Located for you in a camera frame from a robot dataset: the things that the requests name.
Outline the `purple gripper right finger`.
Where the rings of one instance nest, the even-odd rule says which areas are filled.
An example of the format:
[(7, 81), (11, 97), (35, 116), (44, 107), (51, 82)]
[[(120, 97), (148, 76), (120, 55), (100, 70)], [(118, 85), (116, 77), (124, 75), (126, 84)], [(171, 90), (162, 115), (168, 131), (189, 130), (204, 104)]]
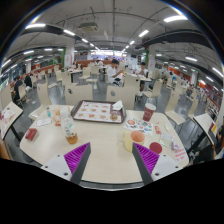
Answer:
[(137, 143), (133, 144), (132, 153), (145, 185), (182, 169), (169, 155), (159, 155)]

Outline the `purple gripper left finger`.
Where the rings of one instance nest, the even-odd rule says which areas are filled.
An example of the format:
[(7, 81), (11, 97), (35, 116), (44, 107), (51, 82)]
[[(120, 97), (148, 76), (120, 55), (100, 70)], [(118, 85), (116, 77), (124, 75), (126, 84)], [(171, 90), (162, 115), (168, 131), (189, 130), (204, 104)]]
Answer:
[(65, 155), (55, 155), (42, 166), (42, 169), (79, 185), (90, 153), (91, 145), (86, 143)]

